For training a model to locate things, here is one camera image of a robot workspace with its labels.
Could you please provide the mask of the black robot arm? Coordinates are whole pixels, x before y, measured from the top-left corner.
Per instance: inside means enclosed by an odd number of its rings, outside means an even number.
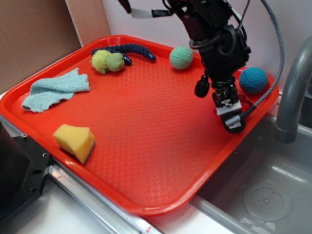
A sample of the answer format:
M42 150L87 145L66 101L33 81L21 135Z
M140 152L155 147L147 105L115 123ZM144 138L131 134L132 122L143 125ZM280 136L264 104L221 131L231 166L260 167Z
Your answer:
M204 66L204 75L195 86L195 95L204 98L210 88L224 128L237 134L246 126L235 85L234 73L249 60L251 52L246 33L228 23L234 12L225 0L165 0L164 10L139 10L127 0L119 1L134 18L157 18L177 15L197 50Z

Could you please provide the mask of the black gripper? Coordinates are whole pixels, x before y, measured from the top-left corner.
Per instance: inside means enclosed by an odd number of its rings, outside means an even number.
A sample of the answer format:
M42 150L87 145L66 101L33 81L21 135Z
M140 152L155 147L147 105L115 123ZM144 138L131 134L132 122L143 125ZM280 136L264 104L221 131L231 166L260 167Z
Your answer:
M250 47L246 43L244 28L235 29L232 25L223 26L212 38L190 41L190 47L198 50L204 66L204 75L195 86L195 95L204 98L213 88L213 101L216 107L226 99L237 102L238 91L233 74L249 60ZM241 133L246 121L241 117L242 110L221 115L225 130L231 134Z

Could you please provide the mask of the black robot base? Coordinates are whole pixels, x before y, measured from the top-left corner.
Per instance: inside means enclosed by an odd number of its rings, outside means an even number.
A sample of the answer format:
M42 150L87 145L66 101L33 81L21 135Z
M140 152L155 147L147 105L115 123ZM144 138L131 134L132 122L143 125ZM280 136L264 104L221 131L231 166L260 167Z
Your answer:
M29 136L11 136L0 125L0 223L38 199L51 156Z

